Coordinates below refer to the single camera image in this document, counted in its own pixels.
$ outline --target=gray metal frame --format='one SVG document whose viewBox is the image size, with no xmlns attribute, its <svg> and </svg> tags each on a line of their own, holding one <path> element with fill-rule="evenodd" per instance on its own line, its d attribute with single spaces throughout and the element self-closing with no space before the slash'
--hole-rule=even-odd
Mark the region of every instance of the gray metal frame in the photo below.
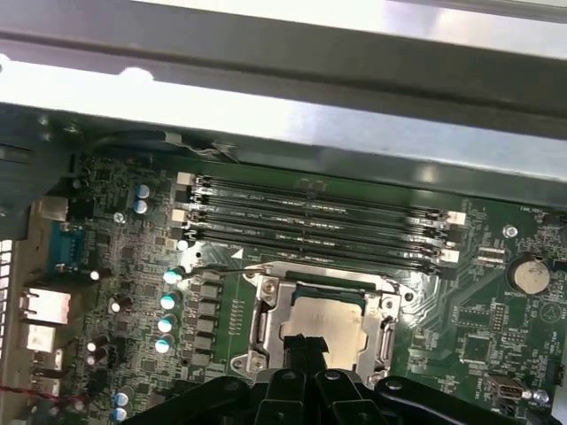
<svg viewBox="0 0 567 425">
<path fill-rule="evenodd" d="M 6 0 L 12 60 L 567 137 L 567 64 L 391 35 L 128 1 Z"/>
</svg>

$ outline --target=electrolytic capacitor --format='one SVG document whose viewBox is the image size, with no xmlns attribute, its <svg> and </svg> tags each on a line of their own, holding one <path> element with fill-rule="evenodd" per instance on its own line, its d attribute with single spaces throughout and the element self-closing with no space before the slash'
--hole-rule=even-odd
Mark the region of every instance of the electrolytic capacitor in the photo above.
<svg viewBox="0 0 567 425">
<path fill-rule="evenodd" d="M 138 184 L 136 186 L 136 196 L 139 199 L 146 199 L 150 197 L 151 190 L 150 187 L 146 184 Z"/>
<path fill-rule="evenodd" d="M 134 389 L 129 386 L 125 386 L 120 388 L 114 394 L 114 403 L 117 406 L 124 407 L 128 404 L 128 402 L 134 397 Z"/>
<path fill-rule="evenodd" d="M 187 270 L 183 266 L 177 266 L 170 268 L 163 274 L 163 280 L 165 283 L 173 285 L 183 280 L 183 277 L 187 274 Z"/>
<path fill-rule="evenodd" d="M 161 297 L 159 305 L 164 310 L 173 310 L 181 301 L 181 296 L 179 292 L 168 292 L 166 295 Z"/>
<path fill-rule="evenodd" d="M 161 336 L 155 344 L 156 352 L 159 354 L 165 354 L 173 347 L 174 341 L 175 340 L 171 334 Z"/>
<path fill-rule="evenodd" d="M 116 407 L 113 410 L 113 418 L 115 421 L 122 422 L 125 421 L 127 417 L 128 417 L 128 412 L 126 412 L 126 410 L 123 409 L 122 407 Z"/>
<path fill-rule="evenodd" d="M 108 267 L 100 267 L 96 268 L 92 272 L 90 272 L 90 279 L 93 281 L 103 281 L 104 279 L 108 279 L 113 277 L 113 271 Z"/>
<path fill-rule="evenodd" d="M 178 251 L 187 251 L 189 249 L 189 246 L 189 241 L 186 241 L 185 239 L 180 239 L 179 241 L 177 241 Z"/>
<path fill-rule="evenodd" d="M 110 309 L 113 313 L 123 312 L 124 310 L 128 310 L 134 304 L 134 300 L 132 297 L 121 297 L 115 299 L 110 304 Z"/>
<path fill-rule="evenodd" d="M 106 335 L 97 336 L 95 339 L 87 344 L 88 352 L 95 352 L 97 348 L 104 347 L 110 342 L 110 339 Z"/>
<path fill-rule="evenodd" d="M 134 209 L 134 213 L 137 214 L 146 214 L 148 212 L 148 203 L 145 202 L 142 199 L 138 199 L 137 201 L 135 201 L 135 203 L 132 205 L 132 208 Z"/>
<path fill-rule="evenodd" d="M 545 405 L 549 403 L 549 394 L 545 390 L 536 390 L 533 392 L 533 401 Z"/>
<path fill-rule="evenodd" d="M 95 350 L 95 352 L 87 356 L 87 364 L 89 366 L 94 366 L 100 360 L 104 359 L 107 355 L 108 355 L 108 350 L 106 350 L 105 347 L 98 348 Z"/>
<path fill-rule="evenodd" d="M 159 332 L 167 334 L 171 332 L 171 329 L 174 328 L 175 324 L 177 323 L 177 318 L 173 314 L 166 314 L 158 322 L 158 329 Z"/>
</svg>

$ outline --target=screw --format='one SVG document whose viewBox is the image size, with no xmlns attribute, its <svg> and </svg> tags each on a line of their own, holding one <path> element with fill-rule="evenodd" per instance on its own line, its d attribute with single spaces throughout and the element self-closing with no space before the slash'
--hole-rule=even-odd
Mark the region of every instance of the screw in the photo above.
<svg viewBox="0 0 567 425">
<path fill-rule="evenodd" d="M 504 226 L 504 228 L 502 229 L 502 234 L 504 235 L 504 237 L 510 239 L 512 237 L 516 237 L 518 234 L 518 230 L 517 228 L 515 228 L 514 226 L 512 226 L 511 224 L 507 224 L 506 226 Z"/>
<path fill-rule="evenodd" d="M 524 390 L 522 391 L 522 398 L 524 400 L 531 400 L 533 397 L 533 393 L 530 390 Z"/>
<path fill-rule="evenodd" d="M 549 394 L 545 390 L 537 390 L 533 393 L 533 401 L 537 401 L 542 405 L 545 405 L 549 402 Z"/>
<path fill-rule="evenodd" d="M 295 377 L 295 372 L 293 372 L 292 370 L 289 370 L 282 375 L 282 378 L 286 380 L 295 379 Z"/>
<path fill-rule="evenodd" d="M 267 294 L 273 294 L 274 291 L 276 290 L 274 281 L 265 281 L 264 284 L 262 285 L 262 290 Z"/>
<path fill-rule="evenodd" d="M 42 126 L 48 126 L 50 124 L 50 119 L 47 115 L 40 115 L 37 122 L 39 122 Z"/>
<path fill-rule="evenodd" d="M 340 373 L 334 370 L 330 370 L 325 374 L 325 378 L 327 378 L 329 381 L 336 381 L 337 379 L 340 379 Z"/>
<path fill-rule="evenodd" d="M 253 365 L 256 370 L 261 370 L 266 368 L 266 362 L 263 359 L 255 359 Z"/>
<path fill-rule="evenodd" d="M 115 212 L 113 215 L 113 220 L 115 223 L 124 224 L 126 222 L 126 217 L 121 212 Z"/>
<path fill-rule="evenodd" d="M 383 303 L 384 308 L 385 308 L 386 310 L 390 310 L 390 309 L 392 309 L 392 307 L 393 307 L 392 299 L 389 298 L 389 297 L 384 298 L 384 300 L 382 301 L 382 303 Z"/>
<path fill-rule="evenodd" d="M 388 387 L 390 390 L 397 391 L 401 390 L 402 385 L 401 382 L 392 380 L 386 383 L 386 387 Z"/>
</svg>

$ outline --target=blue capacitor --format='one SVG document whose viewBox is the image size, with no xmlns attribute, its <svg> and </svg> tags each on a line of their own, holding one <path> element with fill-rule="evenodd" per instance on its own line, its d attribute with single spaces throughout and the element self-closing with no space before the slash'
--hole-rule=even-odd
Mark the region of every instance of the blue capacitor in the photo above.
<svg viewBox="0 0 567 425">
<path fill-rule="evenodd" d="M 134 213 L 146 214 L 148 212 L 148 203 L 143 201 L 142 199 L 138 199 L 132 205 L 132 208 L 134 209 Z"/>
<path fill-rule="evenodd" d="M 161 308 L 164 310 L 171 310 L 175 308 L 175 298 L 171 295 L 164 295 L 159 301 L 159 305 L 161 305 Z"/>
<path fill-rule="evenodd" d="M 136 196 L 140 199 L 146 199 L 150 197 L 150 188 L 145 184 L 138 184 L 136 186 Z"/>
<path fill-rule="evenodd" d="M 113 410 L 113 418 L 115 421 L 122 422 L 126 420 L 127 416 L 128 416 L 128 412 L 126 412 L 126 410 L 124 410 L 121 407 L 116 407 Z"/>
<path fill-rule="evenodd" d="M 181 281 L 185 273 L 185 269 L 182 266 L 170 268 L 163 274 L 163 280 L 165 283 L 172 285 Z"/>
<path fill-rule="evenodd" d="M 155 348 L 156 352 L 159 354 L 165 354 L 168 352 L 174 342 L 174 338 L 171 335 L 164 335 L 158 341 L 156 341 Z"/>
<path fill-rule="evenodd" d="M 130 398 L 123 392 L 117 392 L 114 394 L 114 403 L 116 403 L 117 406 L 123 407 L 127 405 L 129 401 Z"/>
<path fill-rule="evenodd" d="M 171 332 L 171 329 L 174 328 L 176 321 L 177 319 L 173 314 L 168 314 L 167 316 L 162 317 L 158 322 L 159 332 L 162 332 L 164 334 Z"/>
</svg>

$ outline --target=cpu socket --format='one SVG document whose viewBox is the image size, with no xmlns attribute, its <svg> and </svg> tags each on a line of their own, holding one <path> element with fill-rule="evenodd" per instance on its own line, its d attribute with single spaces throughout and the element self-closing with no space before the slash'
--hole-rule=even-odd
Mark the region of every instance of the cpu socket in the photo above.
<svg viewBox="0 0 567 425">
<path fill-rule="evenodd" d="M 322 336 L 329 368 L 354 371 L 372 387 L 392 364 L 400 308 L 415 292 L 392 279 L 276 261 L 250 266 L 256 287 L 248 352 L 231 360 L 249 379 L 284 363 L 284 337 Z"/>
</svg>

